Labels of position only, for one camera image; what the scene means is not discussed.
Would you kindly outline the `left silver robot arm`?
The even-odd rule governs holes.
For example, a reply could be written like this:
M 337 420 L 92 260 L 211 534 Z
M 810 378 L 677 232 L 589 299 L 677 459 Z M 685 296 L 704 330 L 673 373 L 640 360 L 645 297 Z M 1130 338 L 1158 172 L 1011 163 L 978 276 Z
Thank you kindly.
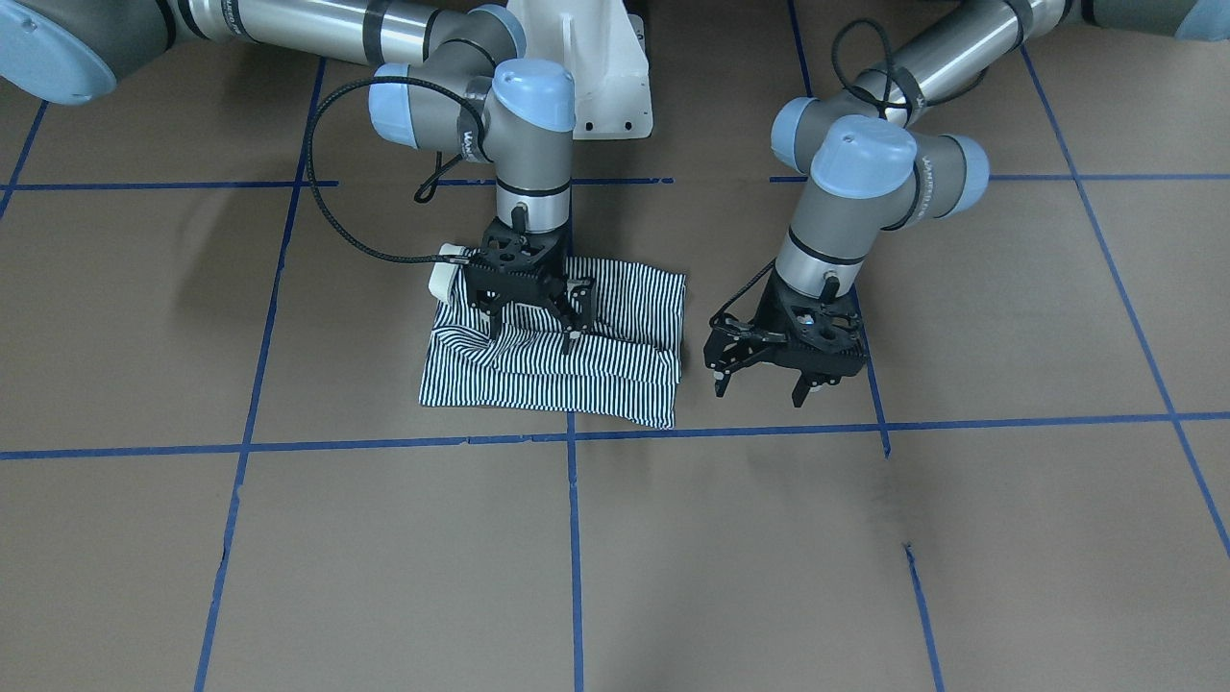
M 883 59 L 849 77 L 843 39 L 830 60 L 843 91 L 795 98 L 772 124 L 772 152 L 804 177 L 784 245 L 752 320 L 721 307 L 710 320 L 704 364 L 724 397 L 736 372 L 759 363 L 800 374 L 796 407 L 815 388 L 855 376 L 870 354 L 851 293 L 879 234 L 970 209 L 990 163 L 970 136 L 913 133 L 927 109 L 982 84 L 993 61 L 1055 27 L 1080 22 L 1180 41 L 1228 39 L 1225 1 L 962 1 L 893 48 L 872 18 Z

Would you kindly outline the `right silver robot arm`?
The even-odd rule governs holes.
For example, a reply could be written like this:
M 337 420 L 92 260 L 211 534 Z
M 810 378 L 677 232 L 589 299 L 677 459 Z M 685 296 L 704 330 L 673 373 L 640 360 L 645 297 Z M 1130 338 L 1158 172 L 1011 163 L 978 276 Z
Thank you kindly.
M 52 104 L 87 104 L 177 44 L 242 39 L 375 69 L 326 96 L 308 122 L 305 175 L 319 186 L 312 136 L 326 109 L 367 90 L 374 130 L 435 152 L 417 189 L 430 200 L 461 162 L 491 163 L 496 213 L 478 250 L 435 254 L 462 270 L 466 302 L 501 337 L 509 304 L 542 309 L 571 352 L 593 328 L 594 285 L 571 277 L 574 84 L 558 61 L 528 57 L 509 9 L 450 12 L 408 1 L 5 1 L 1 70 Z

